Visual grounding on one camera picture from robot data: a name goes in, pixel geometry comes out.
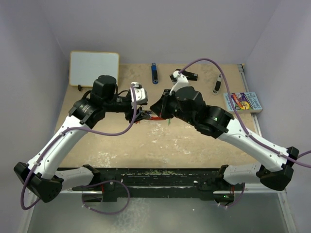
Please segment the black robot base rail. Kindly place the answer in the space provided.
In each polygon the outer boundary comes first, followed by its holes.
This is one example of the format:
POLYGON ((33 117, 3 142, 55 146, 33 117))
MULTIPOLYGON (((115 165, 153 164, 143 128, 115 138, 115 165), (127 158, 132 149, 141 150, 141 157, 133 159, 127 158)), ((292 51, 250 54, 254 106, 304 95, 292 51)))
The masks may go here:
POLYGON ((223 168, 98 168, 92 188, 74 187, 85 194, 104 194, 104 201, 117 198, 194 198, 232 202, 243 189, 223 179, 223 168))

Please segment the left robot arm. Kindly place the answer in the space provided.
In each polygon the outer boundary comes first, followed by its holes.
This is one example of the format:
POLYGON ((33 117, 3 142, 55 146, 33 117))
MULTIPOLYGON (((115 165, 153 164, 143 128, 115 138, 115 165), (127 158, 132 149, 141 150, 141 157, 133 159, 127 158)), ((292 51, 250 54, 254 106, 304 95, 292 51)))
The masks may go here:
POLYGON ((86 133, 95 133, 94 126, 104 119, 107 112, 124 113, 130 123, 124 131, 110 133, 110 136, 126 133, 141 119, 137 107, 147 104, 147 91, 140 83, 132 82, 126 93, 126 96, 120 96, 114 77, 99 76, 93 88, 74 103, 64 123, 47 145, 28 162, 15 165, 14 172, 23 183, 22 189, 29 189, 45 203, 69 188, 85 186, 88 190, 97 189, 101 174, 92 166, 83 165, 65 171, 59 171, 58 168, 86 133))

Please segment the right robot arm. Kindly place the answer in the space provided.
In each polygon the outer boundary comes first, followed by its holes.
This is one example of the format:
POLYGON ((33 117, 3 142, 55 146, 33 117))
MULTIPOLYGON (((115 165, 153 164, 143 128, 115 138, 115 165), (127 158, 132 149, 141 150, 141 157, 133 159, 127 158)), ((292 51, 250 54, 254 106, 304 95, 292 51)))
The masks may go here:
POLYGON ((256 159, 255 164, 222 166, 216 184, 221 190, 240 183, 258 183, 283 191, 292 179, 298 149, 273 144, 256 133, 243 129, 232 114, 218 106, 210 106, 193 87, 183 87, 173 94, 168 89, 151 106, 163 119, 178 118, 203 135, 227 142, 256 159))

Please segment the red-handled metal key organizer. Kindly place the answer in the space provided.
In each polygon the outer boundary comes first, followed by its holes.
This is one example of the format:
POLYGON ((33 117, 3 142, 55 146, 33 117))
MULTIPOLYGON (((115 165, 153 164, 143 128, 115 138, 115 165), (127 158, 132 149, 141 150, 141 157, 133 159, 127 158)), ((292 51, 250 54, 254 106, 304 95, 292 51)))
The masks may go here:
POLYGON ((138 123, 142 120, 147 120, 147 121, 164 121, 165 119, 158 117, 158 116, 153 116, 151 111, 148 110, 142 110, 138 113, 135 123, 138 123))

